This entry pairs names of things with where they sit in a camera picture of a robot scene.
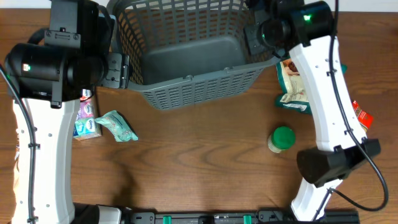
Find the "green white snack bag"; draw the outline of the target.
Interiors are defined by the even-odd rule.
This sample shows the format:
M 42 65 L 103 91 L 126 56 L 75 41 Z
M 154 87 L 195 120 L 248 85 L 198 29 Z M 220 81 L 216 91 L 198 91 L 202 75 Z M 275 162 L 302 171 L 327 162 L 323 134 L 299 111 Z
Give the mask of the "green white snack bag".
M 290 58 L 281 61 L 276 65 L 276 69 L 282 89 L 282 94 L 275 99 L 276 107 L 312 114 L 302 77 L 293 61 Z

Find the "grey plastic lattice basket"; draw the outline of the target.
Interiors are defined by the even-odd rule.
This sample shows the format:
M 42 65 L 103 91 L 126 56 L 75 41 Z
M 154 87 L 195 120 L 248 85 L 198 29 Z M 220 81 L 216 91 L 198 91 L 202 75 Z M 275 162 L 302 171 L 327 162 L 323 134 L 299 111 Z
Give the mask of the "grey plastic lattice basket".
M 158 110 L 245 92 L 278 59 L 253 55 L 244 29 L 259 14 L 242 0 L 111 0 L 111 48 L 129 56 L 129 90 Z

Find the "Kleenex tissue multipack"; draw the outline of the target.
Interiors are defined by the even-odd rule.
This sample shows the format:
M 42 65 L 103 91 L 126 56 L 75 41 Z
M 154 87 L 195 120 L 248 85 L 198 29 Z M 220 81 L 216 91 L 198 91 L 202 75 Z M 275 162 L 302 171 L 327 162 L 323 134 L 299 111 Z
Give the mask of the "Kleenex tissue multipack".
M 97 112 L 96 99 L 92 91 L 83 89 L 73 131 L 73 137 L 76 140 L 81 141 L 102 136 L 100 125 L 95 122 Z

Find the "red yellow spaghetti packet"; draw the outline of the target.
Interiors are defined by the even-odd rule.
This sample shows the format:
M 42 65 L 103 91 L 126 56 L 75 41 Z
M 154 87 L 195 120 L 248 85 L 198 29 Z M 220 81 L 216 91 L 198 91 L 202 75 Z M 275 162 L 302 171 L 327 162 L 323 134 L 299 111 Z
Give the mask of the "red yellow spaghetti packet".
M 357 101 L 353 101 L 352 105 L 353 105 L 355 115 L 356 115 L 361 127 L 364 129 L 365 132 L 367 132 L 374 121 L 373 116 L 370 115 L 369 113 L 365 112 L 359 106 Z

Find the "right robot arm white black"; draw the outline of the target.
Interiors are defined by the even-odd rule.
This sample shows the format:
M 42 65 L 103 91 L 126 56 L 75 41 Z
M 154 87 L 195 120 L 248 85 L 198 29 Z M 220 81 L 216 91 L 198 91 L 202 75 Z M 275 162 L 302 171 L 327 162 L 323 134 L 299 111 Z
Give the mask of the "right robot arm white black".
M 348 223 L 343 213 L 326 215 L 338 186 L 381 152 L 360 125 L 342 72 L 337 38 L 338 8 L 325 1 L 247 1 L 265 16 L 244 30 L 251 54 L 283 50 L 303 81 L 316 131 L 316 147 L 298 152 L 302 182 L 290 209 L 291 223 Z

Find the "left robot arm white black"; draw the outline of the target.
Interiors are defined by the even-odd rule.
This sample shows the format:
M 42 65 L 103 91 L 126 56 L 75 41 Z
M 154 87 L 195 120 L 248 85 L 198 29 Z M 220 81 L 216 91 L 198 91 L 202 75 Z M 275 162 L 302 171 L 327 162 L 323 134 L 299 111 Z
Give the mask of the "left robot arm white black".
M 13 223 L 121 223 L 123 210 L 75 204 L 72 139 L 83 90 L 125 89 L 129 57 L 110 52 L 116 18 L 94 1 L 52 1 L 50 25 L 1 67 L 19 137 Z

